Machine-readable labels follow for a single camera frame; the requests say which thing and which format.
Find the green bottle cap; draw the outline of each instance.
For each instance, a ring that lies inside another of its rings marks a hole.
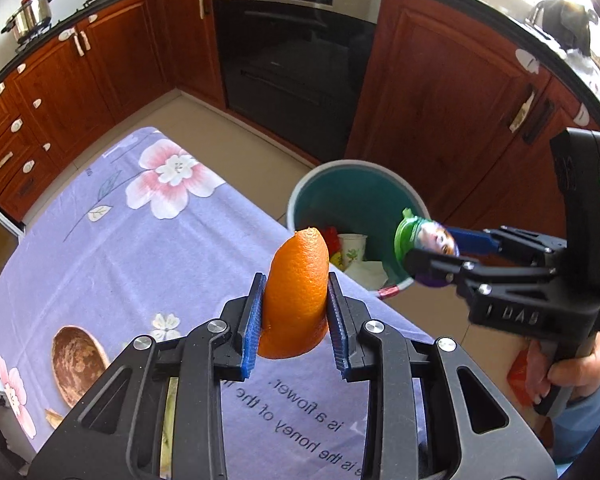
[[[408,208],[402,212],[402,216],[404,218],[398,225],[394,237],[394,253],[400,265],[402,265],[405,254],[414,248],[418,227],[422,222],[427,221],[426,218],[414,215]]]

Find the blue sleeve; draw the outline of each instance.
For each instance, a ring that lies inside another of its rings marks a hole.
[[[600,425],[600,387],[554,418],[554,462],[560,476],[589,443]]]

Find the teal trash bin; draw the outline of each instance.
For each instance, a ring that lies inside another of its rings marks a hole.
[[[407,181],[378,164],[336,160],[311,170],[298,182],[286,210],[291,232],[334,226],[339,233],[366,235],[365,260],[380,261],[388,276],[379,298],[394,296],[413,283],[394,255],[395,230],[402,210],[430,218]]]

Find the metal screw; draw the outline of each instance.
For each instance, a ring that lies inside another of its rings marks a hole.
[[[372,319],[365,323],[365,329],[372,334],[379,334],[384,330],[384,324],[378,320]]]
[[[134,339],[134,348],[136,350],[146,350],[151,346],[151,338],[147,335],[141,335]]]
[[[438,339],[438,347],[445,352],[453,352],[456,349],[456,342],[450,337],[441,337]]]
[[[219,334],[226,330],[226,323],[222,319],[212,319],[206,324],[206,329],[214,334]]]

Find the built-in oven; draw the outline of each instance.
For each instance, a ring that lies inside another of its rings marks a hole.
[[[344,156],[381,0],[214,0],[228,106],[321,162]]]

